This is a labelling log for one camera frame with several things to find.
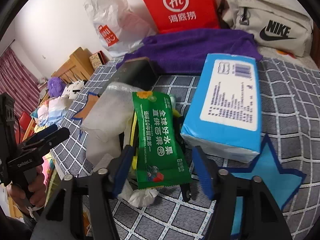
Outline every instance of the checkered bedsheet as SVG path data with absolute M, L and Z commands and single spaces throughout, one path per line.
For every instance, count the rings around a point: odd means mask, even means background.
M 98 68 L 71 105 L 61 127 L 70 130 L 70 138 L 53 150 L 57 165 L 67 174 L 87 176 L 92 164 L 86 160 L 86 133 L 79 138 L 79 121 L 71 117 L 86 101 L 87 92 L 97 93 L 116 71 L 114 59 Z M 320 215 L 320 73 L 276 58 L 263 58 L 258 63 L 262 100 L 262 133 L 268 133 L 284 168 L 295 168 L 307 174 L 298 193 L 284 208 L 284 217 L 292 237 L 303 239 Z M 176 96 L 177 110 L 186 115 L 198 76 L 161 76 L 155 91 Z M 182 201 L 180 187 L 163 188 L 154 204 L 134 208 L 126 201 L 111 200 L 116 227 L 121 239 L 200 239 L 207 230 L 215 202 L 203 194 L 191 162 L 194 179 L 192 191 L 196 200 Z M 247 164 L 214 157 L 219 166 L 245 167 Z

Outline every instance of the finger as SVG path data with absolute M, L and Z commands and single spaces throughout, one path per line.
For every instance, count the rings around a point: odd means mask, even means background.
M 46 195 L 44 195 L 42 197 L 42 199 L 40 199 L 37 203 L 36 203 L 36 207 L 43 207 L 46 201 Z
M 24 199 L 26 197 L 26 194 L 24 193 L 24 191 L 19 186 L 16 186 L 14 184 L 9 184 L 7 186 L 7 191 L 13 199 L 14 198 Z
M 36 166 L 36 171 L 37 171 L 38 174 L 42 173 L 42 171 L 43 171 L 42 165 Z
M 39 174 L 35 180 L 28 186 L 28 189 L 30 192 L 36 192 L 37 190 L 39 190 L 44 182 L 44 174 L 41 173 Z
M 34 192 L 34 194 L 30 198 L 30 203 L 32 205 L 37 204 L 43 197 L 45 197 L 45 189 L 46 189 L 45 185 L 42 184 L 41 189 Z

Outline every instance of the white label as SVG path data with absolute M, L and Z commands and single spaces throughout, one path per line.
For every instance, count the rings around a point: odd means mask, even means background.
M 215 60 L 200 119 L 256 131 L 254 65 L 238 60 Z

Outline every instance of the screw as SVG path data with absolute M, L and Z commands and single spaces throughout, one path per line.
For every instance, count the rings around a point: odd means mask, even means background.
M 63 177 L 64 180 L 72 180 L 73 176 L 71 174 L 67 174 Z
M 101 168 L 100 170 L 98 170 L 98 174 L 103 175 L 103 174 L 107 174 L 108 170 L 106 168 Z
M 253 181 L 257 182 L 257 183 L 260 183 L 260 182 L 262 182 L 262 179 L 259 176 L 254 176 L 253 177 Z
M 223 176 L 226 176 L 226 175 L 229 174 L 229 172 L 227 170 L 225 170 L 225 169 L 220 169 L 218 172 L 219 172 L 220 175 L 223 175 Z

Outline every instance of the pink curtain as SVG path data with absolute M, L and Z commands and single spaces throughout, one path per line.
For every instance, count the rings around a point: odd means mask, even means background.
M 37 79 L 8 47 L 0 57 L 0 94 L 7 92 L 14 100 L 14 114 L 31 114 L 37 107 L 40 91 Z

